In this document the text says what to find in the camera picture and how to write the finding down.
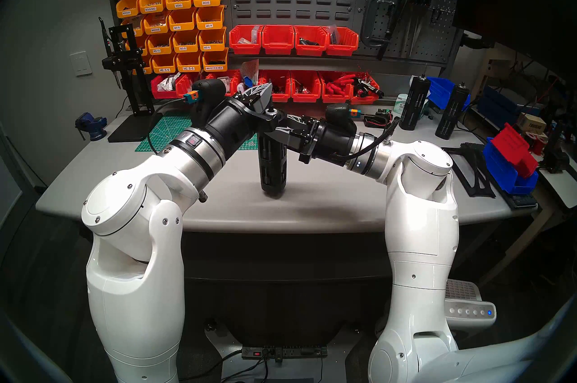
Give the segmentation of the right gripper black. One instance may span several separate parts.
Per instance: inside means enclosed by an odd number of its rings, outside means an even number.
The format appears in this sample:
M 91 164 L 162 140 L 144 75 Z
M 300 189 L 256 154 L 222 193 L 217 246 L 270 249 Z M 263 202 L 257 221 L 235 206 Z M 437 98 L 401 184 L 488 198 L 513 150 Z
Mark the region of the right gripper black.
M 310 163 L 311 137 L 307 131 L 318 126 L 318 120 L 309 116 L 286 115 L 286 126 L 275 128 L 273 140 L 298 153 L 300 162 Z M 352 120 L 346 120 L 344 125 L 321 120 L 316 131 L 318 139 L 312 158 L 333 164 L 345 164 L 356 133 L 357 126 Z

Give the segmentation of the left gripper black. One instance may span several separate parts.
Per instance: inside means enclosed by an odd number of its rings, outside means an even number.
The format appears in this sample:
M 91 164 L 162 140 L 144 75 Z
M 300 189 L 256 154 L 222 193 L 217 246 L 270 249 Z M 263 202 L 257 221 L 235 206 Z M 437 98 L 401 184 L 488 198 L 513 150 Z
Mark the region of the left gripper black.
M 253 86 L 239 99 L 225 98 L 210 113 L 204 130 L 218 142 L 225 155 L 233 155 L 254 135 L 253 117 L 259 132 L 272 132 L 283 126 L 286 112 L 274 106 L 272 89 L 272 83 Z

